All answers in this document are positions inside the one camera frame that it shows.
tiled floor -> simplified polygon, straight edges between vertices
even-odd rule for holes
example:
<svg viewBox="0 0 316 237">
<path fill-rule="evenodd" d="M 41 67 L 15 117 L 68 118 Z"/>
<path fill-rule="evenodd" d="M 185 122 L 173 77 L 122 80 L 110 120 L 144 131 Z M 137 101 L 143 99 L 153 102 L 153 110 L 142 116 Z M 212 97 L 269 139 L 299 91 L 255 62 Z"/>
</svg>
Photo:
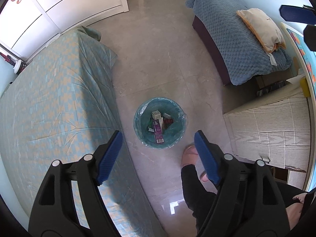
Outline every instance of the tiled floor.
<svg viewBox="0 0 316 237">
<path fill-rule="evenodd" d="M 183 149 L 201 129 L 210 142 L 231 152 L 223 119 L 229 111 L 253 99 L 255 80 L 224 87 L 197 33 L 185 0 L 127 0 L 129 12 L 91 25 L 118 61 L 113 86 L 125 139 L 143 189 L 169 236 L 195 236 L 195 219 L 183 201 L 180 163 Z M 188 116 L 183 139 L 174 147 L 154 150 L 137 138 L 133 118 L 140 104 L 156 96 L 176 101 Z M 203 171 L 198 162 L 197 171 Z M 211 183 L 207 190 L 214 190 Z"/>
</svg>

teal trash bin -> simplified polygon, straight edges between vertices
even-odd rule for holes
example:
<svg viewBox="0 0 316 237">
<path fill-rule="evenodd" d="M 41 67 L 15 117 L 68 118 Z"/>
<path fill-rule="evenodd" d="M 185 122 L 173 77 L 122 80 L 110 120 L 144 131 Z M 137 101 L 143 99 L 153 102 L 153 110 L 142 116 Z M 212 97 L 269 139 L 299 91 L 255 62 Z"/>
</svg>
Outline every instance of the teal trash bin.
<svg viewBox="0 0 316 237">
<path fill-rule="evenodd" d="M 173 123 L 163 131 L 164 143 L 161 144 L 156 143 L 154 133 L 148 131 L 153 111 L 159 111 L 161 115 L 167 113 L 173 119 Z M 134 130 L 145 146 L 166 149 L 174 146 L 183 137 L 187 123 L 186 114 L 176 102 L 165 97 L 156 97 L 144 102 L 137 109 L 134 117 Z"/>
</svg>

bed frame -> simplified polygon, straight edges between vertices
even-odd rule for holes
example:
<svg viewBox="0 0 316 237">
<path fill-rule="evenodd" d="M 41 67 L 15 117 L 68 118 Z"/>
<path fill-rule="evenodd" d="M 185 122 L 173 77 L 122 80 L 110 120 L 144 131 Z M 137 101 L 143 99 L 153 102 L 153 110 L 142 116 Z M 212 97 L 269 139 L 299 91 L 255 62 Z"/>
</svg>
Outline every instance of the bed frame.
<svg viewBox="0 0 316 237">
<path fill-rule="evenodd" d="M 222 79 L 223 85 L 231 84 L 228 70 L 223 60 L 223 57 L 221 53 L 219 52 L 215 42 L 211 38 L 208 30 L 204 26 L 203 22 L 197 16 L 195 16 L 192 26 L 195 29 L 195 31 L 198 33 L 198 35 L 200 36 L 209 54 L 211 55 L 214 61 L 214 64 L 217 68 L 217 71 Z"/>
</svg>

blue handle grip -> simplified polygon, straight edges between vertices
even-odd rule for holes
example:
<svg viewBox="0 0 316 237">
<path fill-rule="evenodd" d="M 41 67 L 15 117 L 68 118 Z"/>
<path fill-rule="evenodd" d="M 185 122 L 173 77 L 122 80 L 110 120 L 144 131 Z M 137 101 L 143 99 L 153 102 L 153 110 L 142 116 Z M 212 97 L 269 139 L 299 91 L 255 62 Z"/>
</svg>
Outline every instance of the blue handle grip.
<svg viewBox="0 0 316 237">
<path fill-rule="evenodd" d="M 111 170 L 114 166 L 119 151 L 123 145 L 123 135 L 118 132 L 111 143 L 108 143 L 109 147 L 104 153 L 100 163 L 98 165 L 98 176 L 96 178 L 98 185 L 101 185 L 109 178 Z"/>
<path fill-rule="evenodd" d="M 213 184 L 219 184 L 221 178 L 218 175 L 218 163 L 199 132 L 196 132 L 194 135 L 194 145 L 201 158 L 207 177 Z"/>
</svg>

bottle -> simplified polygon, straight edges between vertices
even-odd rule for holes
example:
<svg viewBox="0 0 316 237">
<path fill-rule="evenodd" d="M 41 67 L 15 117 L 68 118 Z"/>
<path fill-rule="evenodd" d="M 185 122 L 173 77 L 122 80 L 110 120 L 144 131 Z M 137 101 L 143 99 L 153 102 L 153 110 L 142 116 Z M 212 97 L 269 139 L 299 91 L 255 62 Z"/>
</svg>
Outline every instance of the bottle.
<svg viewBox="0 0 316 237">
<path fill-rule="evenodd" d="M 0 55 L 4 57 L 5 61 L 10 63 L 12 66 L 15 66 L 15 61 L 12 60 L 10 55 L 4 55 L 3 53 L 0 52 Z"/>
<path fill-rule="evenodd" d="M 23 69 L 25 69 L 27 66 L 27 64 L 21 60 L 16 61 L 15 65 L 14 65 L 14 73 L 19 75 Z"/>
</svg>

